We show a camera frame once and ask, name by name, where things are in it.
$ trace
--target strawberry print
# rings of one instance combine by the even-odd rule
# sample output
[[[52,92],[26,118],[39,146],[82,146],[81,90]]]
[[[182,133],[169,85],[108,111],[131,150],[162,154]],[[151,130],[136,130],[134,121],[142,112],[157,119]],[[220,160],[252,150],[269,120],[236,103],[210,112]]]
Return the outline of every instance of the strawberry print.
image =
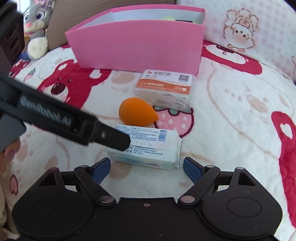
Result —
[[[179,133],[179,136],[183,138],[188,135],[194,125],[193,109],[188,112],[163,109],[159,107],[153,107],[157,112],[158,120],[154,123],[156,128],[175,130]]]
[[[24,82],[26,82],[28,79],[30,79],[34,75],[35,71],[36,71],[36,68],[32,69],[24,78]]]

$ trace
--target pink box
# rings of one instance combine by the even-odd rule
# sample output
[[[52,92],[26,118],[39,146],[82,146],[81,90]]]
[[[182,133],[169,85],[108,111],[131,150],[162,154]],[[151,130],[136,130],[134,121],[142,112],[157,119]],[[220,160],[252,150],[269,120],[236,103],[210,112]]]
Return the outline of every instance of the pink box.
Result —
[[[162,20],[172,17],[172,21]],[[205,10],[149,4],[113,8],[65,35],[82,68],[196,74],[204,38]]]

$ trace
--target brown cushion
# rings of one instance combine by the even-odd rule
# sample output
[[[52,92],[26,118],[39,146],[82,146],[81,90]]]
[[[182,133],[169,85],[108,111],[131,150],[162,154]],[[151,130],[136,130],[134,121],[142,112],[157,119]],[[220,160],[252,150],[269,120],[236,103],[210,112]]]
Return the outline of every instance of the brown cushion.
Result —
[[[114,7],[139,4],[175,4],[176,0],[56,0],[47,29],[48,49],[53,50],[68,41],[65,32],[80,22]]]

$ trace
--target orange makeup sponge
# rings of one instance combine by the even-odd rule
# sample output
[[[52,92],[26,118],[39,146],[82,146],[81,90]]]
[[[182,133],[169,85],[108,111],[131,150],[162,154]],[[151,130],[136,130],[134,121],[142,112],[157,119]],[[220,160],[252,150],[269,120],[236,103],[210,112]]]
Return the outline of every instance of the orange makeup sponge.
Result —
[[[119,117],[129,126],[148,126],[158,119],[152,106],[139,98],[124,100],[119,107]]]

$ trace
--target stuffed bunny toy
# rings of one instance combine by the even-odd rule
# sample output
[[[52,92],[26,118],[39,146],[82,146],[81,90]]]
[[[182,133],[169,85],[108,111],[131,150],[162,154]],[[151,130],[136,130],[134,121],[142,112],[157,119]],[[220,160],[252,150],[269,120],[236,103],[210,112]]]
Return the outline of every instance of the stuffed bunny toy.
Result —
[[[29,59],[40,59],[48,51],[45,29],[53,13],[53,4],[54,0],[30,0],[30,6],[24,14],[24,34],[29,38]]]

